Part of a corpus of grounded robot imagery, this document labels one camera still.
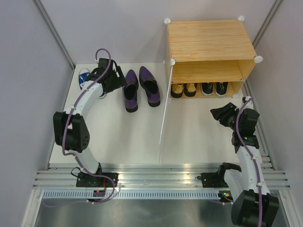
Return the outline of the wooden shoe cabinet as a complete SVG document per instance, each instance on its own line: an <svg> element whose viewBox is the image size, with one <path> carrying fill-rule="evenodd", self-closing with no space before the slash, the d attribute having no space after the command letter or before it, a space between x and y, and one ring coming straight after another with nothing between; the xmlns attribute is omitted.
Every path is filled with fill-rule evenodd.
<svg viewBox="0 0 303 227"><path fill-rule="evenodd" d="M171 84L197 83L194 97L218 97L217 82L229 82L225 97L237 97L244 82L263 57L256 54L243 24L232 20L171 21L166 25L164 64L167 81L173 66ZM210 96L202 94L202 83L213 83Z"/></svg>

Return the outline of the right blue canvas sneaker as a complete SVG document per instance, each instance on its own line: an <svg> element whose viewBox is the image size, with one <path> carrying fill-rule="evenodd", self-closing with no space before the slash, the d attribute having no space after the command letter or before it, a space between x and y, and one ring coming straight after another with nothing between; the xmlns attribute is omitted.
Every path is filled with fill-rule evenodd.
<svg viewBox="0 0 303 227"><path fill-rule="evenodd" d="M98 97L98 99L103 99L103 98L106 97L106 95L107 95L107 94L103 92L102 95Z"/></svg>

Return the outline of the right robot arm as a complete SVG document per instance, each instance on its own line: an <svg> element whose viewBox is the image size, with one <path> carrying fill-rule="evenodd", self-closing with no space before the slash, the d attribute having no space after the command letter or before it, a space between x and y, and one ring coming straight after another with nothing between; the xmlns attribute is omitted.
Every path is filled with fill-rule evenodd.
<svg viewBox="0 0 303 227"><path fill-rule="evenodd" d="M216 175L217 183L230 189L232 223L241 227L272 226L279 200L271 195L261 170L259 143L254 134L259 113L251 99L240 108L228 103L210 112L221 125L233 130L232 145L240 162L239 165L222 163Z"/></svg>

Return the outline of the purple pointed loafer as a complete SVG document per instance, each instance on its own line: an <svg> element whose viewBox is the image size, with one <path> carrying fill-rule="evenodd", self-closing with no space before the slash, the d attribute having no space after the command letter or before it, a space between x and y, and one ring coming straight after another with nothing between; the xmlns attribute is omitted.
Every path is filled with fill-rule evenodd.
<svg viewBox="0 0 303 227"><path fill-rule="evenodd" d="M153 74L144 66L141 66L139 69L139 82L146 93L149 106L159 106L161 100L157 80Z"/></svg>
<svg viewBox="0 0 303 227"><path fill-rule="evenodd" d="M138 109L137 90L139 87L138 79L134 70L129 70L125 77L126 85L123 87L123 97L125 109L133 113Z"/></svg>

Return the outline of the left blue canvas sneaker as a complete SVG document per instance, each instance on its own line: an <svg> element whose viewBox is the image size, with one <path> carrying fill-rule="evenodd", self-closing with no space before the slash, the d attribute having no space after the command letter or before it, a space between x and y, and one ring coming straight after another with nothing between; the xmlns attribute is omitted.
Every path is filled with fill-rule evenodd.
<svg viewBox="0 0 303 227"><path fill-rule="evenodd" d="M78 74L78 82L79 82L79 87L80 87L80 90L83 89L84 87L84 82L85 82L85 79L87 78L87 76L90 74L90 70L87 69L87 68L82 68L80 71L79 71L79 74Z"/></svg>

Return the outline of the aluminium rail base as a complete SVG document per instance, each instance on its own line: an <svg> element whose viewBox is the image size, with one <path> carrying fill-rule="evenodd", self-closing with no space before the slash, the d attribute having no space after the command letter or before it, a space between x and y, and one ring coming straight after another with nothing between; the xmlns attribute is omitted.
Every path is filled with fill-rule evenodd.
<svg viewBox="0 0 303 227"><path fill-rule="evenodd" d="M40 189L74 189L76 178L71 170L76 165L51 164L37 172L34 187ZM216 172L218 163L208 164L103 164L108 173L118 173L118 188L126 190L194 190L201 189L197 177L201 173Z"/></svg>

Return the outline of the black white sneaker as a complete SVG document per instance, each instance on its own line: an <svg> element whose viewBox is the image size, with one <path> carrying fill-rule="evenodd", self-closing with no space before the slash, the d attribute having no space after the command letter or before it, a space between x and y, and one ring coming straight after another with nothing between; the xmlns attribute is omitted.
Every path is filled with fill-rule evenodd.
<svg viewBox="0 0 303 227"><path fill-rule="evenodd" d="M202 83L201 84L202 94L204 96L210 96L213 93L213 83Z"/></svg>
<svg viewBox="0 0 303 227"><path fill-rule="evenodd" d="M225 96L229 82L217 82L215 93L217 96Z"/></svg>

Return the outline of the blue canvas sneaker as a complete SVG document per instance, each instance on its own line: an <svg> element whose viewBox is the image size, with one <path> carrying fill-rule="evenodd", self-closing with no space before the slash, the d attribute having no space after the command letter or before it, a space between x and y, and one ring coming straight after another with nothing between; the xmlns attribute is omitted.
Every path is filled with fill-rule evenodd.
<svg viewBox="0 0 303 227"><path fill-rule="evenodd" d="M102 95L98 97L98 99L103 99L103 98L106 97L106 95L107 95L107 94L103 92Z"/></svg>
<svg viewBox="0 0 303 227"><path fill-rule="evenodd" d="M87 78L87 76L90 74L90 70L87 69L87 68L82 68L80 71L79 71L79 74L78 74L78 82L79 82L79 87L80 87L80 90L83 89L84 87L84 82L85 82L85 79Z"/></svg>

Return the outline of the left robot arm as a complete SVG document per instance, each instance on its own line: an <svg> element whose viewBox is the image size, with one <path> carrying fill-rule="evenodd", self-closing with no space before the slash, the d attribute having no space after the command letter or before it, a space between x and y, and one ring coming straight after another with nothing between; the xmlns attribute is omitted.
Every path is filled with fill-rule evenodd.
<svg viewBox="0 0 303 227"><path fill-rule="evenodd" d="M93 187L103 183L101 164L89 148L90 133L86 117L94 103L102 96L126 84L121 67L112 59L100 58L98 66L80 83L80 94L63 112L53 115L55 143L64 156L73 156L80 170L88 174L87 182Z"/></svg>

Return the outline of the white cabinet door panel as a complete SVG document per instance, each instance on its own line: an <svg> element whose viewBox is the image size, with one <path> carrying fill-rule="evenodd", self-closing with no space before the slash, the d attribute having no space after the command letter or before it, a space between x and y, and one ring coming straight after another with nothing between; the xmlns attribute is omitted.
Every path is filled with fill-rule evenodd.
<svg viewBox="0 0 303 227"><path fill-rule="evenodd" d="M173 72L173 66L169 67L169 80L167 85L167 92L165 96L165 106L164 106L164 113L163 113L163 119L162 119L162 125L161 125L161 132L160 132L160 150L159 150L159 158L158 163L161 163L162 159L162 153L163 153L163 146L164 146L164 140L165 140L165 131L166 131L166 119L167 119L167 113L168 113L168 106L170 103L170 89L171 89L171 79L172 79L172 72Z"/></svg>

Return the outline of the gold loafer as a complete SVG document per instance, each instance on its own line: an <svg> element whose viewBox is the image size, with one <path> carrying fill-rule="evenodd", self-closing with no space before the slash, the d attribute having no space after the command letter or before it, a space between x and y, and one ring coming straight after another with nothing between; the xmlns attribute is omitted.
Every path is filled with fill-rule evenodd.
<svg viewBox="0 0 303 227"><path fill-rule="evenodd" d="M194 97L197 91L197 83L187 83L184 87L184 94L187 97Z"/></svg>
<svg viewBox="0 0 303 227"><path fill-rule="evenodd" d="M183 95L184 91L184 85L183 84L172 84L171 85L171 90L170 90L170 95L173 98L181 98Z"/></svg>

